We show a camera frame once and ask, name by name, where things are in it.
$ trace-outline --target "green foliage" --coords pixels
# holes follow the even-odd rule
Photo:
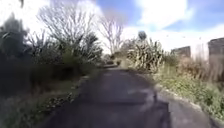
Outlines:
[[[178,65],[177,56],[173,53],[164,52],[163,58],[166,66],[176,67]]]
[[[120,65],[121,64],[121,60],[116,60],[116,65]]]
[[[187,58],[182,57],[178,60],[177,70],[180,74],[189,74],[194,78],[202,81],[219,82],[224,81],[224,61],[223,56],[213,55],[206,61],[202,58]],[[223,89],[221,84],[218,86],[220,91]]]
[[[109,54],[104,54],[102,56],[102,59],[103,59],[104,62],[109,61],[110,60],[110,55]]]
[[[159,42],[138,41],[135,48],[128,54],[128,58],[133,61],[137,69],[147,69],[150,72],[157,72],[158,67],[164,62],[164,51]]]
[[[78,94],[78,84],[74,85],[74,81],[60,83],[62,85],[58,86],[62,86],[63,88],[68,86],[68,88],[64,90],[60,89],[59,94],[44,93],[38,97],[31,96],[25,100],[21,99],[21,102],[16,104],[15,109],[7,113],[8,116],[4,118],[1,127],[33,128],[54,110],[65,103],[72,102]]]
[[[27,65],[26,72],[25,70],[21,72],[21,75],[30,74],[29,77],[24,77],[24,81],[28,81],[26,84],[31,83],[26,85],[27,90],[41,88],[42,91],[49,91],[51,89],[46,86],[47,83],[86,75],[101,60],[102,49],[94,33],[80,32],[76,37],[71,38],[54,35],[52,33],[48,38],[44,36],[44,33],[41,36],[36,35],[36,38],[32,35],[28,37],[29,43],[27,43],[27,33],[23,29],[22,22],[15,19],[14,15],[1,28],[0,59],[5,65],[9,63],[9,60],[11,63],[19,60],[21,65]],[[15,67],[18,70],[22,69],[18,65]],[[8,65],[8,68],[4,70],[11,71],[11,74],[16,72],[11,69],[12,67]]]
[[[154,79],[163,87],[199,104],[212,116],[224,120],[224,95],[214,85],[208,86],[191,75],[179,75],[175,68],[171,67],[160,68]]]

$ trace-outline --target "tree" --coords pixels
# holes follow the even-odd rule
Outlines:
[[[22,8],[24,5],[24,0],[19,0],[19,2],[21,3],[21,8]]]
[[[124,27],[124,16],[113,10],[104,11],[104,15],[100,17],[99,23],[98,30],[108,41],[104,45],[113,54],[119,50],[123,43],[121,34]]]
[[[38,18],[53,38],[74,44],[78,37],[92,32],[94,15],[82,10],[78,2],[56,2],[42,8]]]
[[[127,52],[135,47],[135,40],[126,40],[120,47],[121,52]]]
[[[146,35],[145,31],[139,31],[139,32],[138,32],[138,38],[139,38],[141,41],[145,40],[145,39],[147,38],[147,35]]]
[[[24,50],[24,37],[27,32],[23,29],[22,21],[11,14],[0,31],[0,50],[7,57],[19,56]]]
[[[52,3],[42,8],[38,17],[56,40],[61,55],[72,54],[80,60],[93,62],[102,52],[92,31],[95,17],[82,10],[78,2]]]

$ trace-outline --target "dark asphalt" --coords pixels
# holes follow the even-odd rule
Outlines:
[[[213,128],[189,104],[163,92],[157,99],[153,83],[133,72],[109,69],[81,87],[82,94],[40,128]]]

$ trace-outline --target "vegetation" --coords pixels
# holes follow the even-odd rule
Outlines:
[[[224,120],[224,95],[220,85],[224,71],[222,59],[216,56],[206,62],[199,57],[196,60],[178,57],[164,52],[159,42],[148,41],[146,37],[144,32],[139,32],[139,39],[129,40],[121,47],[121,53],[124,49],[128,51],[123,52],[121,65],[125,63],[129,68],[150,73],[163,87]]]
[[[101,35],[107,40],[104,46],[114,54],[123,44],[121,35],[124,28],[124,15],[115,10],[104,10],[104,15],[99,17],[99,25],[97,26]]]
[[[43,8],[40,20],[48,26],[49,33],[29,33],[13,14],[1,27],[1,128],[34,127],[55,108],[76,97],[81,76],[96,71],[102,49],[91,30],[91,18],[87,23],[83,18],[73,20],[76,14],[86,15],[73,13],[78,12],[77,8],[72,6],[71,10],[70,6]],[[58,17],[67,18],[68,14],[70,21],[58,22]]]

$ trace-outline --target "white cloud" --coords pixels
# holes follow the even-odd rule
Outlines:
[[[139,30],[144,30],[141,27],[127,27],[124,30],[124,37],[137,37]],[[170,51],[174,48],[191,46],[192,57],[195,57],[199,52],[203,52],[203,56],[208,57],[207,43],[211,39],[224,37],[224,24],[217,25],[213,28],[204,31],[168,31],[160,30],[156,32],[150,32],[145,30],[147,35],[152,38],[153,41],[159,41],[162,47],[166,51]]]
[[[93,0],[82,0],[79,6],[89,14],[102,15],[101,8]]]
[[[16,18],[22,19],[25,28],[32,31],[38,31],[42,27],[36,18],[38,10],[50,3],[49,0],[25,0],[24,7],[20,8],[19,0],[0,0],[0,24],[2,24],[9,15],[14,12]]]
[[[194,11],[188,10],[187,0],[136,0],[142,10],[139,24],[162,29],[178,20],[190,19]]]

